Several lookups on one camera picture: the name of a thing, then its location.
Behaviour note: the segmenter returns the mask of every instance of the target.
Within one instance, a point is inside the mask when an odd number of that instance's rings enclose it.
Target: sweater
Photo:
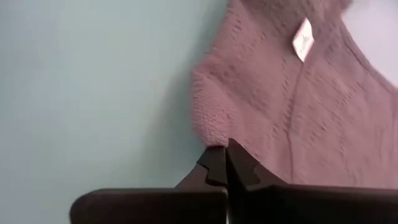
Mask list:
[[[397,90],[347,31],[349,0],[229,0],[192,77],[206,146],[235,139],[288,183],[398,188]],[[302,62],[292,40],[308,18]]]

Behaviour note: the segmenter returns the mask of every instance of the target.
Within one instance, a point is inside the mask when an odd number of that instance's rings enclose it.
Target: light blue wall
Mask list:
[[[68,223],[87,191],[186,175],[190,70],[225,5],[0,1],[0,223]]]

